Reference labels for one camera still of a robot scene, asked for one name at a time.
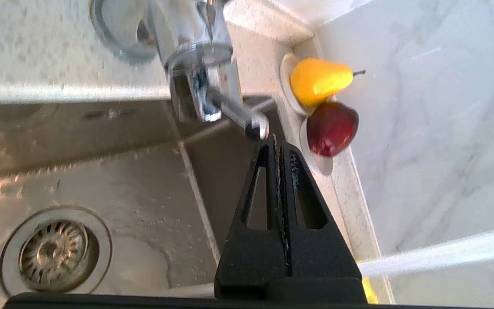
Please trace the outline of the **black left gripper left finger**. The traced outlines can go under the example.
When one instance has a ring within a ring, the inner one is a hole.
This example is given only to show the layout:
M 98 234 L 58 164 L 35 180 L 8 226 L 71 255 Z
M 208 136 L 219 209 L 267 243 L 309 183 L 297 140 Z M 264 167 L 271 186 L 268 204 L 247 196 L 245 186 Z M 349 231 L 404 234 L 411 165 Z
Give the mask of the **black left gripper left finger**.
M 216 299 L 262 300 L 267 285 L 287 274 L 286 241 L 275 135 L 261 141 L 244 186 L 214 276 Z M 259 170 L 266 170 L 266 229 L 249 228 Z

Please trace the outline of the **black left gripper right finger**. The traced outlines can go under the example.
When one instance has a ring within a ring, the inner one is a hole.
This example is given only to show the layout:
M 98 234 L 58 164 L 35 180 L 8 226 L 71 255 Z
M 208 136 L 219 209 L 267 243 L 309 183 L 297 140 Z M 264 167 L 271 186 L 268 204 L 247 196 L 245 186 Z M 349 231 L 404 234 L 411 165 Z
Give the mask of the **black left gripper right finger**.
M 300 150 L 280 149 L 287 303 L 366 303 L 362 275 Z

